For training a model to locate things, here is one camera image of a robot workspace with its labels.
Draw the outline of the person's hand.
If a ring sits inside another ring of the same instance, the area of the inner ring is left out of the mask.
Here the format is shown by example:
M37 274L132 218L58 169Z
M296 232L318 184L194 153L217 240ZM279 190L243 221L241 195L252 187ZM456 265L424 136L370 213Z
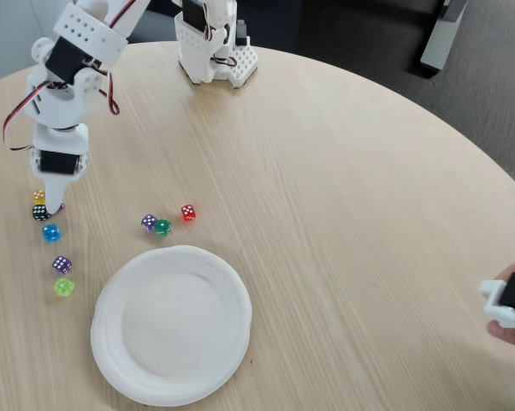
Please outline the person's hand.
M515 263L510 264L507 268L505 268L496 279L507 280L511 274L515 272ZM487 326L488 333L505 343L509 343L515 346L515 329L506 329L499 325L499 323L495 320L491 320L488 322Z

